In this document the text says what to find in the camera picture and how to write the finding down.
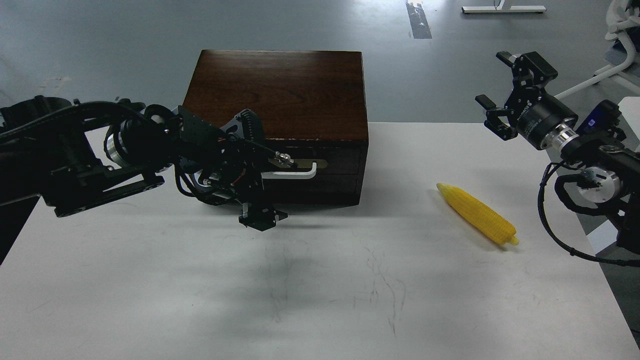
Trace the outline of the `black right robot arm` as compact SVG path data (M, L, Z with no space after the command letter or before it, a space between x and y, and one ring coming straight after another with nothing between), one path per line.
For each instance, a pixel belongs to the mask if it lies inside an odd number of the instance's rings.
M512 74L512 91L503 107L488 96L475 101L485 113L484 126L502 141L518 136L535 150L554 150L559 162L550 162L537 194L537 211L542 226L553 241L571 256L599 264L638 268L637 259L604 259L579 251L554 234L547 220L546 186L559 169L570 174L556 178L554 191L570 211L592 217L604 216L617 231L615 245L639 253L639 153L624 146L626 134L619 128L620 109L601 101L576 126L578 115L546 91L558 72L537 52L496 53Z

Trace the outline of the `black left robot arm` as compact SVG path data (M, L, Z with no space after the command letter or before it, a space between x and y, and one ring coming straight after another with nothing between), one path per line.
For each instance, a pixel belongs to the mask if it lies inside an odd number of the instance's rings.
M249 109L217 127L180 105L38 95L1 109L0 143L2 259L39 199L68 217L155 189L170 167L184 196L242 205L243 226L266 231L288 217L274 207L263 175L295 162L266 146Z

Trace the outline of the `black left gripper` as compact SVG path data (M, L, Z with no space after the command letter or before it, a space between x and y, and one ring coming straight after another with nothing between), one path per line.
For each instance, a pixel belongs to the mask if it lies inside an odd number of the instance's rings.
M265 145L262 120L251 109L238 112L222 127L196 118L195 198L214 206L242 204L238 222L258 231L287 219L287 212L266 203Z

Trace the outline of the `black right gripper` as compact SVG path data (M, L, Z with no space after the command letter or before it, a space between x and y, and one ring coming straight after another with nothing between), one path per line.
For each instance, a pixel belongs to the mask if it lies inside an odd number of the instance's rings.
M512 92L505 101L514 104L514 112L498 108L486 95L475 96L475 102L484 110L484 126L503 141L519 135L536 150L544 150L543 143L558 125L574 126L578 115L547 93L546 86L558 77L558 71L538 52L512 54L499 51L496 58L510 68ZM501 118L514 114L514 126L505 124Z

